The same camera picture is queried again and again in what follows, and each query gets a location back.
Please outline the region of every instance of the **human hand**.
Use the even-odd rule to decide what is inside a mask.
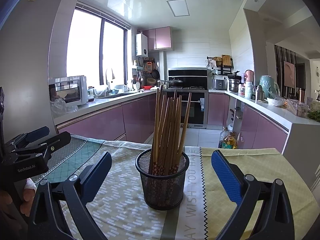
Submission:
[[[30,184],[34,184],[31,180],[28,179],[27,181],[27,186],[30,187]],[[31,206],[32,206],[32,202],[33,202],[33,198],[35,197],[35,186],[33,187],[33,185],[31,185],[31,188],[25,188],[23,190],[23,203],[20,206],[20,211],[22,214],[25,214],[27,217],[30,216],[30,211],[31,211]],[[0,208],[3,211],[7,211],[7,205],[10,205],[12,203],[12,198],[9,195],[9,193],[7,193],[4,190],[0,190]]]

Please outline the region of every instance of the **toaster oven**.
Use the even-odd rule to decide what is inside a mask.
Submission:
[[[88,102],[85,76],[52,78],[48,82],[50,101],[62,98],[67,106],[79,106]]]

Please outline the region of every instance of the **mesh utensil holder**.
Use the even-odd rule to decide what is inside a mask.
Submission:
[[[166,176],[148,174],[151,149],[140,153],[136,168],[140,173],[144,200],[157,210],[169,210],[178,206],[183,199],[183,187],[189,158],[183,152],[176,173]]]

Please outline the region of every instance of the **ceiling light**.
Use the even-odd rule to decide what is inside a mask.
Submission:
[[[170,0],[167,3],[175,17],[190,16],[186,0]]]

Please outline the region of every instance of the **window frame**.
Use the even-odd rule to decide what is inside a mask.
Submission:
[[[79,7],[75,7],[75,10],[91,14],[93,16],[101,18],[101,27],[100,27],[100,44],[99,44],[99,80],[100,85],[104,85],[104,79],[103,79],[103,35],[104,35],[104,24],[105,22],[108,22],[114,26],[117,26],[118,28],[123,30],[123,72],[124,72],[124,84],[127,85],[128,80],[128,73],[127,73],[127,37],[128,37],[128,29],[102,17],[101,15],[98,15],[94,12],[91,12],[89,10],[85,10]]]

